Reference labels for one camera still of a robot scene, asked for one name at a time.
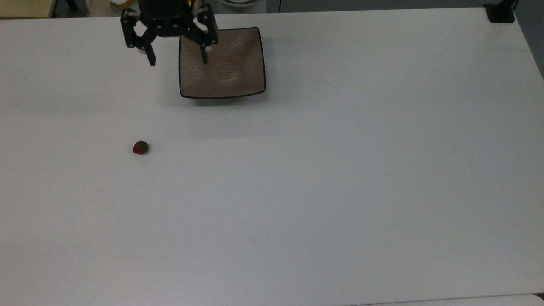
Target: square plate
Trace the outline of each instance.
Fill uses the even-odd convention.
[[[223,99],[260,94],[266,89],[259,28],[224,29],[202,62],[200,47],[180,38],[180,93],[194,99]]]

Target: table surface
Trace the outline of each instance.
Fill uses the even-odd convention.
[[[518,23],[217,21],[260,28],[264,94],[181,98],[178,40],[150,67],[117,18],[0,21],[0,304],[544,291],[544,82]]]
[[[2,0],[0,18],[49,18],[55,0]]]

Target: floor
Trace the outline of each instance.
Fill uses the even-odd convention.
[[[217,6],[217,0],[205,0]],[[267,11],[292,13],[302,11],[419,9],[419,8],[462,8],[482,7],[484,3],[498,3],[498,0],[267,0]],[[84,0],[76,0],[78,11],[70,11],[66,0],[58,0],[58,17],[86,17]],[[516,17],[523,34],[533,52],[535,61],[544,76],[544,1],[520,0]]]

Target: red strawberry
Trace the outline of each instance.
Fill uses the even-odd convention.
[[[147,154],[147,152],[149,152],[149,145],[147,144],[147,142],[140,140],[134,145],[132,151],[138,155]]]

